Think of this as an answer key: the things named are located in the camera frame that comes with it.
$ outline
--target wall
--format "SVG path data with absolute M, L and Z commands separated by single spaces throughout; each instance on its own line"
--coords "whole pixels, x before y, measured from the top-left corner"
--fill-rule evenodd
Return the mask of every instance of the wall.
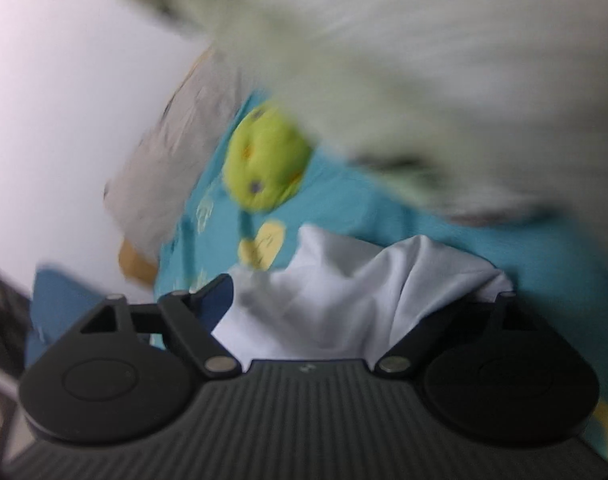
M 206 40 L 127 0 L 0 0 L 0 270 L 30 291 L 55 262 L 131 300 L 107 179 Z

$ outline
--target white cloth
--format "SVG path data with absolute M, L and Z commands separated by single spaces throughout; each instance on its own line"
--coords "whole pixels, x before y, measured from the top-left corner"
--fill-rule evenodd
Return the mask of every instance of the white cloth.
M 408 238 L 385 249 L 321 228 L 300 228 L 284 270 L 235 266 L 232 306 L 212 334 L 247 369 L 253 359 L 377 359 L 427 314 L 475 293 L 512 289 L 488 261 Z

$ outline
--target green plush toy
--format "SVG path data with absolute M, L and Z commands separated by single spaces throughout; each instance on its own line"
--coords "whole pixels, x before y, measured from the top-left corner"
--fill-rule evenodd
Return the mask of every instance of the green plush toy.
M 243 209 L 270 211 L 298 192 L 311 153 L 288 118 L 272 103 L 261 104 L 230 138 L 224 184 Z

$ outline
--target gray pillow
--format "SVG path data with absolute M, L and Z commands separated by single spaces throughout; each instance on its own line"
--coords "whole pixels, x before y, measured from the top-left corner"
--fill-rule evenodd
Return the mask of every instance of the gray pillow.
M 222 54 L 207 51 L 107 184 L 104 205 L 141 256 L 157 261 L 173 237 L 184 203 L 253 87 Z

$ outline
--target teal bed sheet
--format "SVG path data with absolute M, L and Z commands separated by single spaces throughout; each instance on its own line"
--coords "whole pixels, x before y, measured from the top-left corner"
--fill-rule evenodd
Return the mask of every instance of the teal bed sheet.
M 367 177 L 317 150 L 302 188 L 265 214 L 249 214 L 233 202 L 221 170 L 233 130 L 264 100 L 252 94 L 186 202 L 174 239 L 161 251 L 156 296 L 197 290 L 238 263 L 240 243 L 265 224 L 283 227 L 283 243 L 271 269 L 286 267 L 303 223 L 388 246 L 424 234 L 481 256 L 503 269 L 529 300 L 593 365 L 602 388 L 600 419 L 608 419 L 608 267 L 604 256 L 571 220 L 559 216 L 524 224 L 466 228 L 395 202 Z M 608 420 L 592 420 L 586 438 L 608 457 Z

